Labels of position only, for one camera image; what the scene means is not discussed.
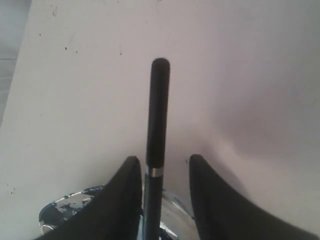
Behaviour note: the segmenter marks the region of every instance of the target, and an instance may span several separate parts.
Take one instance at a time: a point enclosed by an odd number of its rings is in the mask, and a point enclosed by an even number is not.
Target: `grey floor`
[[[32,0],[0,0],[0,123]]]

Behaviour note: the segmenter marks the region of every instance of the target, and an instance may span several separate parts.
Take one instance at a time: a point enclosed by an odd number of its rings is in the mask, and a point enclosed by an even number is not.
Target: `white surface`
[[[319,235],[319,10],[34,1],[0,129],[3,239],[39,235],[45,204],[107,182],[126,156],[144,162],[156,57],[171,62],[165,187],[189,201],[186,160],[202,153],[259,206]]]
[[[0,0],[0,125],[31,0]]]

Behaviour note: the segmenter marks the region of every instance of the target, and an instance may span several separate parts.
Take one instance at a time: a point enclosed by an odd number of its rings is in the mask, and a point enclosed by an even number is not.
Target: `reflective chrome surface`
[[[42,234],[69,220],[80,212],[103,189],[103,185],[71,193],[45,206],[39,213],[39,225]],[[137,240],[142,239],[143,216],[140,218]],[[165,189],[162,192],[160,223],[161,240],[199,240],[192,215],[181,201]]]

